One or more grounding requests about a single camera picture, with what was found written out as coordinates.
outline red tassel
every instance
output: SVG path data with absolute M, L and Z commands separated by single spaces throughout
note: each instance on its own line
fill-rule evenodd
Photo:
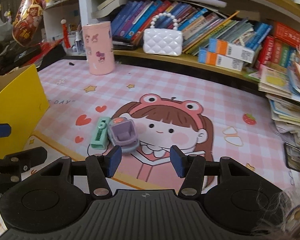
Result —
M 70 42 L 69 42 L 69 38 L 68 38 L 66 20 L 62 19 L 61 24 L 62 24 L 62 29 L 63 29 L 63 40 L 65 42 L 66 48 L 69 49 L 69 48 L 71 48 L 71 46 L 70 46 Z

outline strawberry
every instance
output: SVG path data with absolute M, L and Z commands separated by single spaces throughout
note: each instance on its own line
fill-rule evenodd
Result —
M 257 123 L 256 119 L 252 116 L 252 114 L 244 114 L 242 116 L 242 119 L 244 120 L 244 122 L 246 124 L 249 124 L 249 125 L 255 125 Z

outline desk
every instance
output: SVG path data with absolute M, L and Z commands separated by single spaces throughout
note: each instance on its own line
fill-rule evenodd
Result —
M 177 191 L 183 179 L 178 178 L 170 163 L 167 150 L 172 144 L 187 149 L 184 152 L 188 154 L 203 154 L 208 160 L 229 156 L 253 167 L 281 189 L 293 183 L 283 160 L 283 142 L 269 126 L 270 109 L 264 98 L 210 81 L 138 66 L 117 65 L 113 73 L 94 76 L 83 60 L 60 60 L 40 71 L 39 76 L 50 107 L 25 148 L 44 146 L 48 150 L 48 159 L 42 166 L 63 155 L 84 160 L 87 152 L 105 154 L 106 151 L 88 148 L 98 118 L 125 116 L 133 118 L 142 146 L 123 154 L 115 176 L 108 180 L 113 191 Z M 144 113 L 134 109 L 141 98 L 152 106 Z M 170 106 L 159 104 L 160 100 L 168 101 Z M 192 106 L 197 117 L 189 107 L 186 110 L 187 105 Z M 23 173 L 23 178 L 39 168 Z M 76 179 L 75 184 L 86 191 L 86 180 L 78 179 L 81 180 Z M 203 192 L 216 184 L 215 178 L 207 178 Z

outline frog headband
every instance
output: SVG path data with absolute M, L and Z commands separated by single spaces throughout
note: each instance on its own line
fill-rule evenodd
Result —
M 147 106 L 172 106 L 189 114 L 195 121 L 198 129 L 203 129 L 202 121 L 198 116 L 198 114 L 201 114 L 203 112 L 203 107 L 195 101 L 188 100 L 182 102 L 182 104 L 179 104 L 174 101 L 162 100 L 161 97 L 156 94 L 146 94 L 140 98 L 140 103 L 140 105 L 134 107 L 129 111 L 130 115 Z

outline red heart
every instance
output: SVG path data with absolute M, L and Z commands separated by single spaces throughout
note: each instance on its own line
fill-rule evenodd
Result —
M 107 106 L 97 106 L 96 107 L 96 111 L 99 112 L 99 113 L 102 113 L 106 109 L 107 109 Z
M 74 141 L 75 143 L 81 143 L 83 141 L 83 137 L 77 136 Z
M 75 121 L 75 125 L 86 125 L 91 122 L 91 118 L 86 118 L 86 114 L 82 114 L 78 117 L 77 121 Z

